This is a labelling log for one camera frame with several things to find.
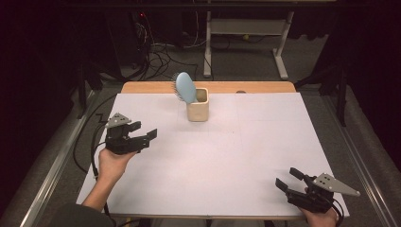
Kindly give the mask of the white metal desk frame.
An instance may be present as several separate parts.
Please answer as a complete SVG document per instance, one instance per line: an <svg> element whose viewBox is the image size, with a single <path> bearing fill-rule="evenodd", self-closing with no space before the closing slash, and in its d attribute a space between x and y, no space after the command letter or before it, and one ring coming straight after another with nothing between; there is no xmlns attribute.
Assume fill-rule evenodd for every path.
<svg viewBox="0 0 401 227"><path fill-rule="evenodd" d="M288 73L282 59L282 52L292 24L294 12L290 11L286 19L213 19L212 12L206 13L206 40L203 61L203 75L212 76L211 36L219 35L266 35L279 36L280 43L271 53L275 60L280 78L288 80Z"/></svg>

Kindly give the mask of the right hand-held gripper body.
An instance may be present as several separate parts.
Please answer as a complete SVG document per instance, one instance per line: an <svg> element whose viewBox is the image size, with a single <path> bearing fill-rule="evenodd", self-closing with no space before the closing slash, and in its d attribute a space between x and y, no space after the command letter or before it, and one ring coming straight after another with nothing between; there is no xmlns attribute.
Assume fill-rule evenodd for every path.
<svg viewBox="0 0 401 227"><path fill-rule="evenodd" d="M304 208L312 213L327 212L333 206L335 193L356 197L360 196L359 191L327 173L322 173L319 176L305 174L303 181L307 186L305 193L288 189L285 194L288 203Z"/></svg>

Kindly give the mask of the black metal stand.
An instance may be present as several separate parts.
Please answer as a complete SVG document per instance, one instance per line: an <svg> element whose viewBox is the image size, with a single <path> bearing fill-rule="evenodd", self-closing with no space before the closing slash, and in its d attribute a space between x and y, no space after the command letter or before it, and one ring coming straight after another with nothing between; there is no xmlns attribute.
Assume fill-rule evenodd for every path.
<svg viewBox="0 0 401 227"><path fill-rule="evenodd" d="M81 119L87 110L86 85L94 91L100 91L103 87L98 67L92 62L82 62L77 68L78 77L78 119Z"/></svg>
<svg viewBox="0 0 401 227"><path fill-rule="evenodd" d="M296 89L307 84L320 83L319 93L321 96L337 95L336 116L340 124L345 127L345 105L347 74L341 64L332 64L322 70L313 72L309 77L294 83Z"/></svg>

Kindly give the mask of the white table sheet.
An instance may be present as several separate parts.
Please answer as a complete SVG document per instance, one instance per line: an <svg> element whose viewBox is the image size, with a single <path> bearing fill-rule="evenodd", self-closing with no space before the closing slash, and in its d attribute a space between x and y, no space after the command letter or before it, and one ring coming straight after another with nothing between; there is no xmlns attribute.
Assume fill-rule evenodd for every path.
<svg viewBox="0 0 401 227"><path fill-rule="evenodd" d="M120 94L113 111L158 132L108 198L114 215L298 218L275 182L303 190L291 168L331 170L298 93L211 94L205 122L173 94Z"/></svg>

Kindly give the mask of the dark equipment cabinet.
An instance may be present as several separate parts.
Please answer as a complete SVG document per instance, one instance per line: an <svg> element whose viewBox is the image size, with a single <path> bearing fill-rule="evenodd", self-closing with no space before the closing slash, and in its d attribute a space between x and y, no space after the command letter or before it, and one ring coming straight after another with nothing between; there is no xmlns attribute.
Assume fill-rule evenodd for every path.
<svg viewBox="0 0 401 227"><path fill-rule="evenodd" d="M120 65L142 65L147 51L143 44L143 32L138 28L131 12L107 12L106 19Z"/></svg>

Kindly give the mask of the aluminium floor rail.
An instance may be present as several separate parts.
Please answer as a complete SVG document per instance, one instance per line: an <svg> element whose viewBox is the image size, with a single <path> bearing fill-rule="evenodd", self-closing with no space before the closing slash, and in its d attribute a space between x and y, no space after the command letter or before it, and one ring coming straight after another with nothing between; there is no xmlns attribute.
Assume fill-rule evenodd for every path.
<svg viewBox="0 0 401 227"><path fill-rule="evenodd" d="M347 146L353 167L361 181L361 184L364 187L363 192L369 198L373 208L375 209L375 212L380 219L380 222L382 223L382 226L401 227L401 224L396 221L395 215L391 211L390 206L386 203L383 193L378 187L378 184L375 182L373 175L362 160L359 150L352 140L351 134L349 133L348 129L345 126L342 126L340 123L336 114L336 107L333 104L332 99L329 96L323 96L322 100L340 130L341 136Z"/></svg>
<svg viewBox="0 0 401 227"><path fill-rule="evenodd" d="M78 133L98 96L99 92L90 91L86 97L87 109L82 111L78 103L78 93L72 94L74 107L71 113L56 129L29 169L4 216L0 218L0 227L37 226L68 163Z"/></svg>

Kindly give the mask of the beige square cup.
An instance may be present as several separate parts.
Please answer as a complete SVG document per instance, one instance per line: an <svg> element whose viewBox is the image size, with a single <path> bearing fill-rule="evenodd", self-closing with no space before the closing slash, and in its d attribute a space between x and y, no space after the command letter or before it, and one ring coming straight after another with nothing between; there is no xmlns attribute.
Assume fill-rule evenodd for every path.
<svg viewBox="0 0 401 227"><path fill-rule="evenodd" d="M196 89L197 102L186 105L187 119L192 122L205 122L209 118L209 93L207 88Z"/></svg>

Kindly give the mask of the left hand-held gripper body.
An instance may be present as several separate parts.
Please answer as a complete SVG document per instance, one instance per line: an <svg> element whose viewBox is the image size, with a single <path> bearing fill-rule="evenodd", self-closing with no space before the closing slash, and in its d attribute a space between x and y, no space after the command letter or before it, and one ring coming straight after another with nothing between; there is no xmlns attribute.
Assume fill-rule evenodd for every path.
<svg viewBox="0 0 401 227"><path fill-rule="evenodd" d="M121 113L115 113L106 123L106 149L115 154L127 154L129 152L140 152L149 147L150 141L147 135L130 137L129 124L131 120Z"/></svg>

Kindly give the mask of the person's left hand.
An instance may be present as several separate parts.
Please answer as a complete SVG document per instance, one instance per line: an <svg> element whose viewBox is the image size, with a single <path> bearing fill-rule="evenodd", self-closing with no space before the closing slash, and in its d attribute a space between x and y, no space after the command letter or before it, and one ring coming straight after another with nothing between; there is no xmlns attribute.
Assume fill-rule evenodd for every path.
<svg viewBox="0 0 401 227"><path fill-rule="evenodd" d="M98 179L104 183L116 183L124 174L130 159L136 154L115 154L108 149L99 152L99 175Z"/></svg>

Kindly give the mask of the light blue hairbrush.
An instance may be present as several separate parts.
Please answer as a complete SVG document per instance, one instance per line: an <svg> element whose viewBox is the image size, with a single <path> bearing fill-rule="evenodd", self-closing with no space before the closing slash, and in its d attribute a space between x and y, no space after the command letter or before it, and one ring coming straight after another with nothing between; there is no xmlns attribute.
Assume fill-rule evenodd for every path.
<svg viewBox="0 0 401 227"><path fill-rule="evenodd" d="M173 89L177 98L186 104L198 101L195 84L186 72L177 73L173 76Z"/></svg>

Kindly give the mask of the person's right hand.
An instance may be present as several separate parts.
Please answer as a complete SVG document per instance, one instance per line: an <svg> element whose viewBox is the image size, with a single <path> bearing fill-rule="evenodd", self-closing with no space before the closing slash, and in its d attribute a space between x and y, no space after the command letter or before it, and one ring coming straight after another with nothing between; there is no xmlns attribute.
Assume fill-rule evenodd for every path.
<svg viewBox="0 0 401 227"><path fill-rule="evenodd" d="M325 213L312 213L304 208L300 208L300 211L305 215L309 227L336 227L339 220L333 209Z"/></svg>

